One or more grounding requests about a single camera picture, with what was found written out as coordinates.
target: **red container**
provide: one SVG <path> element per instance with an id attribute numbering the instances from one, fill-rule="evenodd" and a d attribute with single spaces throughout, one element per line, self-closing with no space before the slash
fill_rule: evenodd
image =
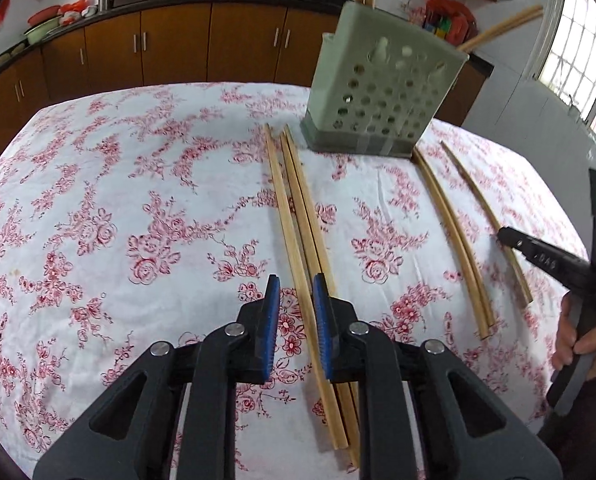
<path id="1" fill-rule="evenodd" d="M 59 5 L 53 5 L 41 10 L 40 12 L 36 12 L 27 20 L 27 23 L 29 23 L 29 28 L 33 28 L 36 25 L 40 25 L 41 23 L 44 23 L 47 20 L 50 20 L 51 18 L 55 18 L 58 15 L 59 10 Z"/>

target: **white wall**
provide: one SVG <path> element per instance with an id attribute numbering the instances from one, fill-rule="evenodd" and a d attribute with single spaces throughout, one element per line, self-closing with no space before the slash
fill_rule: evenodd
<path id="1" fill-rule="evenodd" d="M 550 0 L 495 4 L 467 0 L 483 29 L 525 7 Z M 596 140 L 568 107 L 540 82 L 524 77 L 540 30 L 540 20 L 525 25 L 478 51 L 495 65 L 491 78 L 464 127 L 520 153 L 536 168 L 576 227 L 587 250 L 591 244 L 588 168 L 596 168 Z"/>

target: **table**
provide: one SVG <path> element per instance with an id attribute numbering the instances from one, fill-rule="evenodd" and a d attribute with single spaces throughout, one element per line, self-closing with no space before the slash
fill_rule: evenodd
<path id="1" fill-rule="evenodd" d="M 281 279 L 271 381 L 240 385 L 238 477 L 344 478 L 332 452 L 292 288 L 262 125 L 288 123 L 340 297 L 403 342 L 440 338 L 525 422 L 544 413 L 561 286 L 522 261 L 521 310 L 494 233 L 440 147 L 504 224 L 585 255 L 521 156 L 433 121 L 419 147 L 466 231 L 496 314 L 476 335 L 466 286 L 408 160 L 318 154 L 308 89 L 187 84 L 41 110 L 0 158 L 0 441 L 28 475 L 60 433 L 156 340 L 198 341 Z"/>

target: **window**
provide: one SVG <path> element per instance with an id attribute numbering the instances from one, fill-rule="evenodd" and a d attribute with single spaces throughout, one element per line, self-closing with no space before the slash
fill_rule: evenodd
<path id="1" fill-rule="evenodd" d="M 596 1 L 560 0 L 553 40 L 537 76 L 590 124 L 596 116 Z"/>

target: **wooden cabinet door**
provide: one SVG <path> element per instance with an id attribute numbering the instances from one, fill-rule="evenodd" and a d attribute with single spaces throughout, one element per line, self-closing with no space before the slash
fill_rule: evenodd
<path id="1" fill-rule="evenodd" d="M 20 89 L 20 118 L 26 124 L 38 110 L 49 105 L 49 91 L 44 79 L 40 49 L 33 50 L 15 63 Z"/>
<path id="2" fill-rule="evenodd" d="M 90 94 L 84 28 L 44 44 L 42 57 L 52 104 Z"/>
<path id="3" fill-rule="evenodd" d="M 273 82 L 286 7 L 213 4 L 209 81 Z"/>
<path id="4" fill-rule="evenodd" d="M 289 9 L 275 82 L 310 87 L 322 47 L 322 34 L 335 32 L 337 21 L 337 16 Z"/>
<path id="5" fill-rule="evenodd" d="M 17 135 L 24 122 L 20 118 L 20 91 L 15 66 L 0 74 L 0 153 Z"/>
<path id="6" fill-rule="evenodd" d="M 142 11 L 145 85 L 207 80 L 211 4 Z"/>
<path id="7" fill-rule="evenodd" d="M 462 126 L 486 80 L 487 76 L 472 64 L 465 63 L 456 79 L 456 84 L 449 90 L 435 113 L 435 118 L 455 126 Z"/>
<path id="8" fill-rule="evenodd" d="M 92 93 L 142 86 L 139 12 L 89 25 L 84 38 Z"/>

